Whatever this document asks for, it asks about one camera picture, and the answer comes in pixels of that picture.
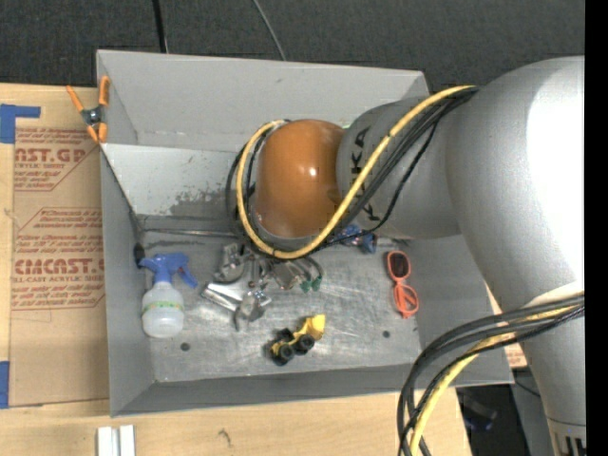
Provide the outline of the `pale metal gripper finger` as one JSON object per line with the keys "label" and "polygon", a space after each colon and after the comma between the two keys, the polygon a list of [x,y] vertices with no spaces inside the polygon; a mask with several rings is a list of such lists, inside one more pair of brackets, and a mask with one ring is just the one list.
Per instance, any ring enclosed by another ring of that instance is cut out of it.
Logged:
{"label": "pale metal gripper finger", "polygon": [[234,313],[233,319],[236,331],[244,331],[252,322],[260,319],[271,303],[272,299],[262,290],[247,293],[237,305]]}
{"label": "pale metal gripper finger", "polygon": [[238,285],[209,282],[202,287],[200,295],[223,308],[236,310],[242,303],[246,292]]}

